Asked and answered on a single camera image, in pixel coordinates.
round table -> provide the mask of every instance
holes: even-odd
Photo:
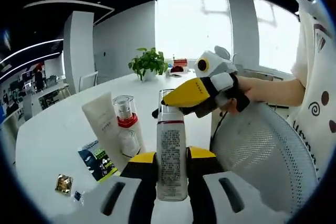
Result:
[[[73,212],[79,205],[74,198],[55,191],[59,174],[74,178],[71,193],[90,191],[98,185],[78,154],[78,149],[96,140],[81,107],[107,93],[112,98],[132,95],[135,99],[146,151],[156,150],[156,119],[152,111],[158,107],[159,91],[176,88],[194,73],[181,78],[157,76],[155,80],[141,82],[135,74],[105,82],[72,95],[43,110],[19,128],[16,144],[16,170],[18,179],[36,206],[47,217]],[[211,115],[198,119],[195,114],[185,116],[187,146],[209,148]],[[176,221],[171,211],[188,211],[185,221],[192,220],[188,200],[177,203],[156,201],[153,219],[162,220],[162,207],[168,207],[167,222]]]

large window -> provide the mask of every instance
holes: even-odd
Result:
[[[258,18],[259,65],[291,73],[299,40],[297,17],[268,1],[253,1]]]
[[[166,59],[197,59],[216,45],[232,54],[228,0],[157,0],[155,44]]]

gold wrapper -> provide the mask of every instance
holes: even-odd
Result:
[[[55,190],[64,195],[70,196],[72,181],[73,178],[71,177],[65,176],[63,174],[58,175]]]

human hand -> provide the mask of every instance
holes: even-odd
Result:
[[[239,88],[244,92],[247,98],[250,101],[258,101],[258,97],[260,94],[258,84],[260,80],[256,78],[248,78],[242,76],[237,76],[237,79]],[[235,98],[232,98],[226,105],[222,106],[220,109],[222,111],[228,111],[230,114],[235,115],[239,113],[236,107],[237,107],[237,100]]]

black cable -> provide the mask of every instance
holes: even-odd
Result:
[[[216,136],[216,133],[217,133],[217,131],[218,131],[218,128],[220,127],[220,125],[221,125],[221,123],[222,123],[224,117],[226,116],[226,114],[227,114],[227,111],[224,113],[224,115],[222,116],[222,118],[221,118],[220,121],[218,122],[217,127],[216,127],[216,129],[215,129],[215,132],[214,132],[214,134],[212,135],[212,137],[210,138],[210,148],[209,148],[210,151],[212,150],[212,146],[213,146],[213,143],[214,143],[215,136]]]

